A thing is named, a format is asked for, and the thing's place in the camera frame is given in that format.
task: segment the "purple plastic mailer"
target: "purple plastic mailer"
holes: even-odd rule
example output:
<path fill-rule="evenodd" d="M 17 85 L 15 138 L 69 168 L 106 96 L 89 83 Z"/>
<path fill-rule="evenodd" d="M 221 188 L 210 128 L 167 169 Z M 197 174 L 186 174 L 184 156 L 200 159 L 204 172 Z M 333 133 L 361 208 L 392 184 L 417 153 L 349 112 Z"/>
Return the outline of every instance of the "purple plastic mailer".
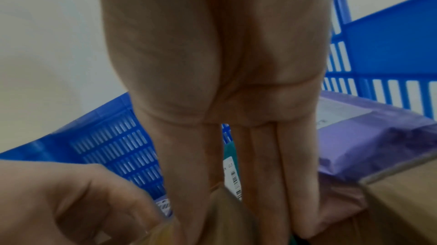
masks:
<path fill-rule="evenodd" d="M 345 181 L 437 148 L 437 122 L 417 113 L 323 91 L 317 108 L 319 171 Z"/>

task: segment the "blue plastic crate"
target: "blue plastic crate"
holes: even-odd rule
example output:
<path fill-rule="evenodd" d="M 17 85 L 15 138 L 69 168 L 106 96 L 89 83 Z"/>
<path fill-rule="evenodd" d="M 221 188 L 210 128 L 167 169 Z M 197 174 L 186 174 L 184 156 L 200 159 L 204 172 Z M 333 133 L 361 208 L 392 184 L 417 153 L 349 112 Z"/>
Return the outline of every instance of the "blue plastic crate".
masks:
<path fill-rule="evenodd" d="M 430 85 L 436 83 L 437 88 L 437 0 L 408 0 L 355 21 L 347 0 L 334 0 L 334 9 L 322 88 L 436 116 Z M 415 98 L 410 90 L 416 90 Z M 227 124 L 223 140 L 232 141 Z M 128 94 L 0 158 L 101 163 L 154 199 L 165 194 L 152 141 L 135 117 Z"/>

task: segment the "brown cardboard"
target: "brown cardboard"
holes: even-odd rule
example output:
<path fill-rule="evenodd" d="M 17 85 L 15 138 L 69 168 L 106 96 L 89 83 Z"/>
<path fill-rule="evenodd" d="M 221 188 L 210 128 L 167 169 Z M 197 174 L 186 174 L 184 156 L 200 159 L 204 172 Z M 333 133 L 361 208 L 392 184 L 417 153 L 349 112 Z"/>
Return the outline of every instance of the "brown cardboard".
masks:
<path fill-rule="evenodd" d="M 368 211 L 363 211 L 309 240 L 311 245 L 382 245 Z"/>
<path fill-rule="evenodd" d="M 386 245 L 437 245 L 437 154 L 361 182 Z"/>

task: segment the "barcode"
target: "barcode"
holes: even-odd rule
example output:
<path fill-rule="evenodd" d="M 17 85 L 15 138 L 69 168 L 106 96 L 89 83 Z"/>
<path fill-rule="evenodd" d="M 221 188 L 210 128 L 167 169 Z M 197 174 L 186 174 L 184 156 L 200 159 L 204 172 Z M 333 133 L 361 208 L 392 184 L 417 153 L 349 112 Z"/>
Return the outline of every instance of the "barcode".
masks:
<path fill-rule="evenodd" d="M 241 196 L 241 186 L 240 186 L 240 183 L 238 181 L 237 173 L 235 172 L 235 170 L 233 170 L 231 172 L 231 176 L 232 176 L 232 181 L 234 183 L 234 188 L 235 188 L 235 193 L 237 194 L 237 198 L 239 200 L 241 200 L 241 197 L 242 197 Z"/>

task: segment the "hand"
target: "hand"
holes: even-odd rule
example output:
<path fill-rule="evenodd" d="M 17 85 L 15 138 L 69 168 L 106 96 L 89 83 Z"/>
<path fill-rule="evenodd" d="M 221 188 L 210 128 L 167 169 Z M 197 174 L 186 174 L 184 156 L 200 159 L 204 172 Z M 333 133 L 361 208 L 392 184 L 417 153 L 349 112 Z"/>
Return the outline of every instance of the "hand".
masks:
<path fill-rule="evenodd" d="M 127 245 L 164 220 L 146 192 L 102 166 L 0 161 L 0 244 Z"/>
<path fill-rule="evenodd" d="M 223 181 L 221 123 L 262 244 L 314 232 L 329 13 L 330 0 L 102 0 L 111 61 L 157 149 L 181 243 L 196 243 L 208 188 Z"/>

